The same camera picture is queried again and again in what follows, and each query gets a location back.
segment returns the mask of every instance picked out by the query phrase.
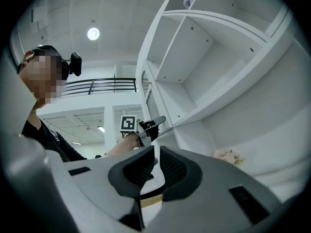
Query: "black sleeve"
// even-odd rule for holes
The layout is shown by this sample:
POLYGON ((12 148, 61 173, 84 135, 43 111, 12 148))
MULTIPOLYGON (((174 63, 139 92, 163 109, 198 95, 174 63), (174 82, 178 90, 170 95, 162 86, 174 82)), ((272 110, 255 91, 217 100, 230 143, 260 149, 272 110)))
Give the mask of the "black sleeve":
POLYGON ((59 138, 59 145, 64 151, 65 155, 70 159, 70 161, 81 161, 87 160, 81 154, 79 154, 70 144, 62 137, 59 132, 56 132, 59 138))

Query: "black shirt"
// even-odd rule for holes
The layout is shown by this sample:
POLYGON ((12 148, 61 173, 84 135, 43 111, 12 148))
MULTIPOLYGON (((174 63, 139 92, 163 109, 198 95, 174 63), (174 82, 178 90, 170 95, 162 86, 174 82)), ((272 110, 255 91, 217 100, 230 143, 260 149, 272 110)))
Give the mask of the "black shirt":
POLYGON ((38 141, 46 150, 53 150, 59 153, 63 162, 86 160, 59 134, 59 142, 52 135, 48 127, 41 121, 41 128, 38 130, 30 122, 26 121, 22 134, 38 141))

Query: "balcony railing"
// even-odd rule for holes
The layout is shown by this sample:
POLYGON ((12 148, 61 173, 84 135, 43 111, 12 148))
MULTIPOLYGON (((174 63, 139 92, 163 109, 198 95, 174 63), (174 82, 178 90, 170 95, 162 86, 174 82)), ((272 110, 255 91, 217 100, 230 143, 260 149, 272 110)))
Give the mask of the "balcony railing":
POLYGON ((62 96, 68 95, 90 95, 94 93, 114 93, 114 92, 137 92, 136 79, 131 78, 110 78, 79 80, 67 83, 62 96))

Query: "man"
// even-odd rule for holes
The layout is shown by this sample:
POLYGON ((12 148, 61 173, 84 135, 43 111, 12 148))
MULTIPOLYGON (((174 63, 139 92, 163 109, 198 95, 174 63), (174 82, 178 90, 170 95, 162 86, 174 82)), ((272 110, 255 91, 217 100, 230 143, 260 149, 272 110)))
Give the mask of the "man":
MULTIPOLYGON (((25 53, 17 73, 37 99, 22 134, 37 140, 45 149, 58 152, 63 162, 86 159, 61 134, 55 132, 54 136, 36 114, 37 109, 50 103, 51 99, 56 98, 57 93, 61 91, 69 75, 68 63, 54 47, 39 46, 25 53)), ((106 156, 128 152, 135 147, 139 147, 138 136, 130 133, 106 156)))

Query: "white column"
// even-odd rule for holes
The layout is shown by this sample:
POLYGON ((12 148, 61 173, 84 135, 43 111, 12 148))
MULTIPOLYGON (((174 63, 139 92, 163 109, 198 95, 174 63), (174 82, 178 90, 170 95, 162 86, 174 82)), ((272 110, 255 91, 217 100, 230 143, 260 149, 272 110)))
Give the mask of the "white column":
POLYGON ((104 108, 105 149, 109 152, 116 145, 116 131, 113 106, 104 108))

